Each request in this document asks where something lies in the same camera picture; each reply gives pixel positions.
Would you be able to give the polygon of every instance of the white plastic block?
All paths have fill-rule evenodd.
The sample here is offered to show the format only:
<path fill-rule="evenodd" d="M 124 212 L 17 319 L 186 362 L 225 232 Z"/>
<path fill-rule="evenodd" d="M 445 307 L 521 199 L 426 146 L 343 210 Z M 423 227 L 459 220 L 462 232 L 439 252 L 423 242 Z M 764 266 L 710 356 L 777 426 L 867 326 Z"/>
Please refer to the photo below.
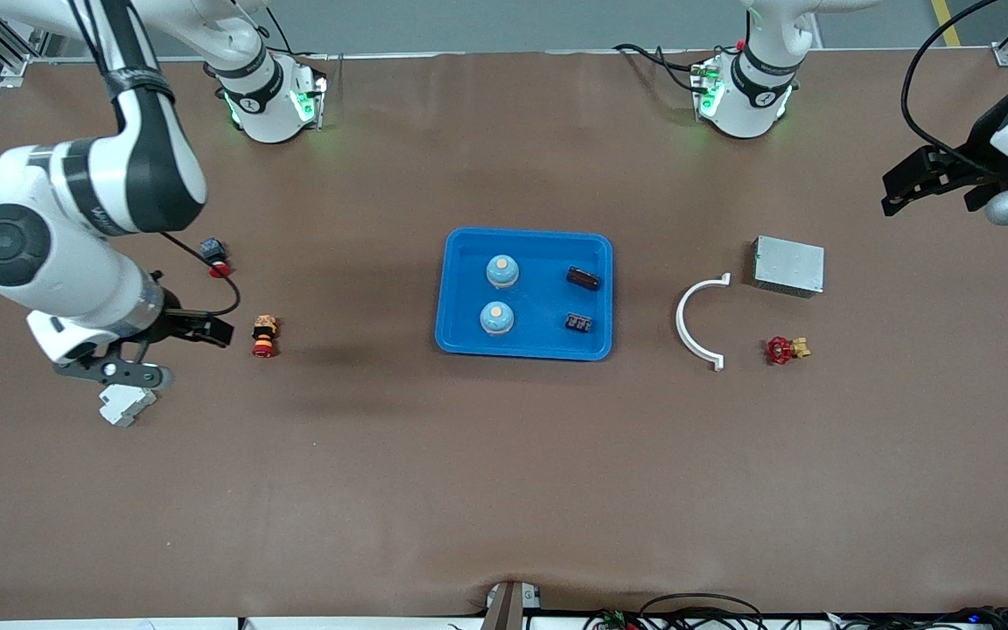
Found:
<path fill-rule="evenodd" d="M 110 384 L 100 392 L 100 415 L 111 422 L 113 426 L 128 427 L 135 421 L 136 415 L 157 400 L 155 392 L 143 387 L 131 387 L 127 384 Z"/>

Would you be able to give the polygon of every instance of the white curved plastic part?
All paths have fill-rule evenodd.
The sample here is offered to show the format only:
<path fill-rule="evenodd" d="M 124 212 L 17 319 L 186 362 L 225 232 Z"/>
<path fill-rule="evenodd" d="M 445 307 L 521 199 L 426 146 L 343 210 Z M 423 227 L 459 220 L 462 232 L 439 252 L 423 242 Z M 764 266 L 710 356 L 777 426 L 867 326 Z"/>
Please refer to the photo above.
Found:
<path fill-rule="evenodd" d="M 686 324 L 683 323 L 683 309 L 686 308 L 686 300 L 695 295 L 695 292 L 700 289 L 705 289 L 707 287 L 728 287 L 729 286 L 729 272 L 721 275 L 721 278 L 717 280 L 703 280 L 703 282 L 695 284 L 695 286 L 688 288 L 683 294 L 683 298 L 679 299 L 679 306 L 675 307 L 675 331 L 679 332 L 679 339 L 683 342 L 683 346 L 687 350 L 691 351 L 694 354 L 700 357 L 700 359 L 705 359 L 708 362 L 715 364 L 715 371 L 720 372 L 725 366 L 726 358 L 723 355 L 718 355 L 717 352 L 711 352 L 707 348 L 703 348 L 703 344 L 695 341 L 691 334 L 686 332 Z"/>

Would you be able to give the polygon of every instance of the blue tray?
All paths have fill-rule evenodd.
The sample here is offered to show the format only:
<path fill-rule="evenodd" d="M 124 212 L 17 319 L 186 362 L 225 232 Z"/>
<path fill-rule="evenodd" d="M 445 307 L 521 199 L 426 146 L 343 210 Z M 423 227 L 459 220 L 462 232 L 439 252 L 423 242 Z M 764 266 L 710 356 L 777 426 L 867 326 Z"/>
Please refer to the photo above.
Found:
<path fill-rule="evenodd" d="M 500 254 L 520 266 L 519 281 L 505 289 L 485 276 L 489 260 Z M 600 289 L 568 282 L 571 267 L 600 276 Z M 481 328 L 481 308 L 494 300 L 515 312 L 506 335 Z M 592 318 L 591 332 L 565 328 L 569 312 Z M 613 350 L 613 244 L 605 236 L 573 232 L 454 230 L 446 239 L 434 339 L 459 355 L 599 362 Z"/>

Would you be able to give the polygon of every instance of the black electronic component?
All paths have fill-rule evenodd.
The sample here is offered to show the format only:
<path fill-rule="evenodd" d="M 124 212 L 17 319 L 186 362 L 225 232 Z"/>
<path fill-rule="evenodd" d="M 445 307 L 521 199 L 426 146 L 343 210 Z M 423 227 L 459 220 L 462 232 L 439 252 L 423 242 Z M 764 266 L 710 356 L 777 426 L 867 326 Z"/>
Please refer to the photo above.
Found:
<path fill-rule="evenodd" d="M 566 327 L 572 331 L 580 332 L 580 334 L 588 334 L 594 327 L 594 319 L 587 318 L 584 314 L 577 314 L 577 312 L 571 312 L 571 314 L 566 316 Z"/>
<path fill-rule="evenodd" d="M 566 272 L 566 281 L 578 284 L 578 286 L 592 291 L 596 291 L 601 287 L 601 278 L 599 278 L 599 276 L 593 275 L 589 271 L 583 271 L 581 268 L 577 267 L 572 267 L 571 270 Z"/>
<path fill-rule="evenodd" d="M 217 239 L 205 239 L 201 241 L 201 258 L 207 262 L 227 262 L 228 250 L 225 250 L 224 243 Z"/>

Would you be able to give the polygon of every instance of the brown work surface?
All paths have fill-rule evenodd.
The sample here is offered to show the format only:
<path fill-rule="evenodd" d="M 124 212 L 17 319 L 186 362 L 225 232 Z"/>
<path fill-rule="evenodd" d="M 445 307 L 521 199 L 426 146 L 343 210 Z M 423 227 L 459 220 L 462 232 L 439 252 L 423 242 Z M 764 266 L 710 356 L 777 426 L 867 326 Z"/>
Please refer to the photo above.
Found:
<path fill-rule="evenodd" d="M 908 58 L 812 53 L 752 141 L 639 58 L 348 61 L 328 128 L 281 146 L 229 126 L 200 64 L 165 68 L 211 190 L 183 236 L 232 248 L 236 342 L 153 348 L 176 384 L 120 429 L 0 297 L 0 618 L 463 614 L 506 578 L 552 607 L 1008 605 L 1008 229 L 960 196 L 881 216 L 881 174 L 920 144 Z M 959 140 L 1008 71 L 936 51 L 916 85 L 920 122 Z M 112 127 L 91 68 L 0 96 L 0 152 Z M 608 236 L 609 358 L 437 350 L 463 226 Z M 758 235 L 826 247 L 827 292 L 697 295 L 715 374 L 674 303 L 747 275 Z M 228 302 L 160 236 L 116 246 L 185 306 Z M 272 360 L 249 354 L 260 312 L 282 320 Z M 814 355 L 767 366 L 774 335 Z"/>

